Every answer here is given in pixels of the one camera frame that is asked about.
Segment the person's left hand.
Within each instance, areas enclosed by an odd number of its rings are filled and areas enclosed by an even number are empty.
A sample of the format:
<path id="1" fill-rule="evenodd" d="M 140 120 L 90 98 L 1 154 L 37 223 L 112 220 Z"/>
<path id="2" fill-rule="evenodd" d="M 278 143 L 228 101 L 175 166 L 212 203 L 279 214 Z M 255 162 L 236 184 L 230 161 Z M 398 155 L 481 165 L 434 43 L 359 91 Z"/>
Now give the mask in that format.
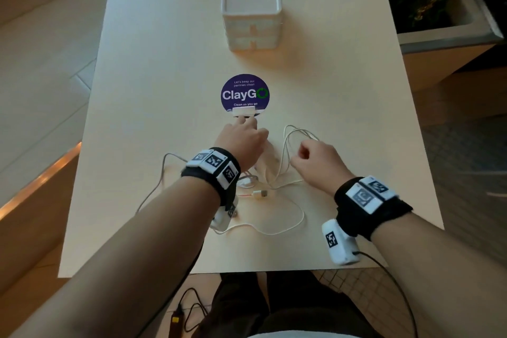
<path id="1" fill-rule="evenodd" d="M 231 153 L 243 173 L 256 164 L 264 151 L 268 136 L 269 130 L 265 128 L 244 129 L 229 123 L 219 133 L 213 146 Z"/>

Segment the person's right hand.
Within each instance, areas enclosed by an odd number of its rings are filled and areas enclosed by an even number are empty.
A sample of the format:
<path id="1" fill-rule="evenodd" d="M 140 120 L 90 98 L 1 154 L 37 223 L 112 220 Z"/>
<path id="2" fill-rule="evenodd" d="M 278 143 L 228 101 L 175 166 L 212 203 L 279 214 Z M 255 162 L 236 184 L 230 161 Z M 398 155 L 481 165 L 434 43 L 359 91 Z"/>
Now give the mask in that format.
<path id="1" fill-rule="evenodd" d="M 296 171 L 310 186 L 334 196 L 343 184 L 355 178 L 332 145 L 313 139 L 305 141 L 314 141 L 310 162 L 305 169 Z"/>

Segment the person's left forearm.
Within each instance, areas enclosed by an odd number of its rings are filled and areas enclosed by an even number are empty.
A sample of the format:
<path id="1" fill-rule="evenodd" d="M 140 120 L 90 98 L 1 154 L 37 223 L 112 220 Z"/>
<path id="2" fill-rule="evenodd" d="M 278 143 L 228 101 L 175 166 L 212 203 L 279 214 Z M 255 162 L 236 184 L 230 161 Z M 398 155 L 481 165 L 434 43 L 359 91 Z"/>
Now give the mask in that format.
<path id="1" fill-rule="evenodd" d="M 198 256 L 220 198 L 182 177 L 125 223 L 10 338 L 148 338 Z"/>

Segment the person's right forearm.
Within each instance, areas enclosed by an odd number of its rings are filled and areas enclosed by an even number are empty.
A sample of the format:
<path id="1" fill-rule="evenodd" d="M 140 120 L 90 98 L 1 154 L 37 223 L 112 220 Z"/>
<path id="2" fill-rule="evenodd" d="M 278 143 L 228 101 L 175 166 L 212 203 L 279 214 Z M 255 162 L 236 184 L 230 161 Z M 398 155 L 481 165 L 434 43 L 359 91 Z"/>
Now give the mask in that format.
<path id="1" fill-rule="evenodd" d="M 371 241 L 395 278 L 453 338 L 507 338 L 507 268 L 410 212 Z"/>

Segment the round purple table sign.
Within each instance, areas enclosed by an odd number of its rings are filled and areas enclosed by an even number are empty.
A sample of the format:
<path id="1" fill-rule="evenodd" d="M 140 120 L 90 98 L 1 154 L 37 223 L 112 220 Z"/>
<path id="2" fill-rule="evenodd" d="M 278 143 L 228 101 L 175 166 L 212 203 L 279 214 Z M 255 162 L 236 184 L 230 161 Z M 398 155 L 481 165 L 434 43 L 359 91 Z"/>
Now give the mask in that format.
<path id="1" fill-rule="evenodd" d="M 262 114 L 270 103 L 266 82 L 253 74 L 238 74 L 222 87 L 220 101 L 225 111 L 234 117 L 254 117 Z"/>

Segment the black left wristband with markers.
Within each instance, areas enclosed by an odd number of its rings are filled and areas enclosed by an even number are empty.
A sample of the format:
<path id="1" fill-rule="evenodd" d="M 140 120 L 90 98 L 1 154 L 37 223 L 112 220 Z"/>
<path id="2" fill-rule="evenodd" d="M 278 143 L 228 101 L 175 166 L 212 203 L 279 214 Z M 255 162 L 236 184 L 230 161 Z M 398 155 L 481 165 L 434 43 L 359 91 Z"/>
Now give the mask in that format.
<path id="1" fill-rule="evenodd" d="M 240 174 L 237 159 L 219 147 L 200 151 L 181 171 L 181 177 L 194 177 L 211 185 L 219 195 L 220 206 L 226 208 L 233 204 Z"/>

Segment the black wristband with markers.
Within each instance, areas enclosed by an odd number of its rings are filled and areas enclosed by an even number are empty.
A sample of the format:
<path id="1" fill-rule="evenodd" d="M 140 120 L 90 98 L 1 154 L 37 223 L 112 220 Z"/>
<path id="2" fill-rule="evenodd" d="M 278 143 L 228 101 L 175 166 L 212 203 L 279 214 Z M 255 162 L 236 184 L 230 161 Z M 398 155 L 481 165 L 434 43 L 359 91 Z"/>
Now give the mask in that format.
<path id="1" fill-rule="evenodd" d="M 335 193 L 339 227 L 349 236 L 371 240 L 373 232 L 385 222 L 413 211 L 393 189 L 374 176 L 355 177 Z"/>
<path id="2" fill-rule="evenodd" d="M 219 195 L 220 206 L 226 208 L 233 204 L 240 174 L 237 159 L 219 147 L 200 151 L 181 171 L 181 177 L 194 177 L 211 185 Z"/>

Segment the black right wristband with markers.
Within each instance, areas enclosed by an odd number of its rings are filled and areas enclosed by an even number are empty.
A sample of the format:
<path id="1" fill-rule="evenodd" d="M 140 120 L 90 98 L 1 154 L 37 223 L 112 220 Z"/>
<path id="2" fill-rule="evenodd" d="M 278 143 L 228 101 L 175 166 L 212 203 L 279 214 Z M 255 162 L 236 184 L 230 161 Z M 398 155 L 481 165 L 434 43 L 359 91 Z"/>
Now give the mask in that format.
<path id="1" fill-rule="evenodd" d="M 385 222 L 413 211 L 393 189 L 374 176 L 355 177 L 335 193 L 339 227 L 349 236 L 371 240 L 373 232 Z"/>

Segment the person's dark trousers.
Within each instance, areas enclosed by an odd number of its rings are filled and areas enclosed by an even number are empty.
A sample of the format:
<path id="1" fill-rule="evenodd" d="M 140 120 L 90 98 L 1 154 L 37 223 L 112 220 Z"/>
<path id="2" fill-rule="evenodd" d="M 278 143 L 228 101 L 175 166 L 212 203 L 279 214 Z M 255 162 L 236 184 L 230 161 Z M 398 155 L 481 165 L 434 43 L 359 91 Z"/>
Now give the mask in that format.
<path id="1" fill-rule="evenodd" d="M 268 271 L 267 297 L 255 272 L 221 273 L 212 308 L 192 338 L 248 338 L 283 330 L 384 338 L 342 292 L 311 271 Z"/>

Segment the beige planter box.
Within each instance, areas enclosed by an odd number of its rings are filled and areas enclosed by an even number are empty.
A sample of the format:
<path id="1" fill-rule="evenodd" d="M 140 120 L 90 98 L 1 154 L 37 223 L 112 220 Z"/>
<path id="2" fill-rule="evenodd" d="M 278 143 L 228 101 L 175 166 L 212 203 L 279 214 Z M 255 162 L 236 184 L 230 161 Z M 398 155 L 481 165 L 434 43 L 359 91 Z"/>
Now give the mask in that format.
<path id="1" fill-rule="evenodd" d="M 429 88 L 504 39 L 484 0 L 450 0 L 451 26 L 400 33 L 413 92 Z"/>

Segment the person's white shirt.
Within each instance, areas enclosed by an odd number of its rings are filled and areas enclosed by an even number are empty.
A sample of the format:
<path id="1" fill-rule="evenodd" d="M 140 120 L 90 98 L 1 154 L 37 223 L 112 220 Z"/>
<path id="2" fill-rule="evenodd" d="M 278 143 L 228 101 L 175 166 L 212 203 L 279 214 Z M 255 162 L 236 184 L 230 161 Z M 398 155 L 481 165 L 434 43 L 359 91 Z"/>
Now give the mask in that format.
<path id="1" fill-rule="evenodd" d="M 333 332 L 283 330 L 276 332 L 261 333 L 248 338 L 359 338 L 354 335 L 338 334 Z"/>

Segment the wooden bench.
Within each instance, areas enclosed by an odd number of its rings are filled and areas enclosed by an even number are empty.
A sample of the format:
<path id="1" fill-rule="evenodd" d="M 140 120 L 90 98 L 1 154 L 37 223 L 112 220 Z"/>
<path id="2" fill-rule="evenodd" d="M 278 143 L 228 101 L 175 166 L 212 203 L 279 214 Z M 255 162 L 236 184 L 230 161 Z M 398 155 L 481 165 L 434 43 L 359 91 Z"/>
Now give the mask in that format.
<path id="1" fill-rule="evenodd" d="M 0 208 L 0 296 L 63 241 L 81 146 Z"/>

